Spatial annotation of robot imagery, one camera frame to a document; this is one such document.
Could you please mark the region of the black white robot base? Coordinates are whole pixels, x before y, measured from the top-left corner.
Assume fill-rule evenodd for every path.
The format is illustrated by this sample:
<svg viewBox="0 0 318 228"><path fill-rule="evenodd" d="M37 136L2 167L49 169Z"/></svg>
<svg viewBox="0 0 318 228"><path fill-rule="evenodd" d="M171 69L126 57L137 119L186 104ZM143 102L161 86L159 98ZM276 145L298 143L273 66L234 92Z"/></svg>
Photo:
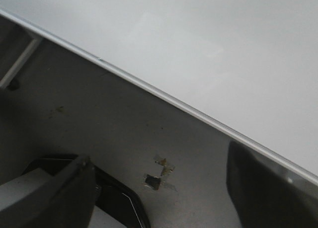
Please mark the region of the black white robot base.
<svg viewBox="0 0 318 228"><path fill-rule="evenodd" d="M94 165L95 206L127 228L149 228L150 221L138 195Z"/></svg>

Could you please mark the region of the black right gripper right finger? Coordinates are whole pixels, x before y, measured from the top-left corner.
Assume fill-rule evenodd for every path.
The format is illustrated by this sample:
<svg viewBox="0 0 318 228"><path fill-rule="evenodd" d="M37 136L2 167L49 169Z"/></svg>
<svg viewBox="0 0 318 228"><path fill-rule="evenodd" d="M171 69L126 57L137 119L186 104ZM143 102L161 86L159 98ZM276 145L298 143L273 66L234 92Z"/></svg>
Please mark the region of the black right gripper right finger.
<svg viewBox="0 0 318 228"><path fill-rule="evenodd" d="M231 141L227 190L244 228L316 228L318 199L261 163Z"/></svg>

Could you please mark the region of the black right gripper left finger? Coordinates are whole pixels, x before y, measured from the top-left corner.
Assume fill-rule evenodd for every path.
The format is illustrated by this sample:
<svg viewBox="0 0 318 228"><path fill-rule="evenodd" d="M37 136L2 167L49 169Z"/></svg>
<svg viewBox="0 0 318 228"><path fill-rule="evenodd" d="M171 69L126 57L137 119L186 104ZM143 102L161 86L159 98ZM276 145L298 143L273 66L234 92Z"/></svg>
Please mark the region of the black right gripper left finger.
<svg viewBox="0 0 318 228"><path fill-rule="evenodd" d="M25 173L42 169L48 181L0 211L2 228L86 228L96 199L94 165L87 155L45 156Z"/></svg>

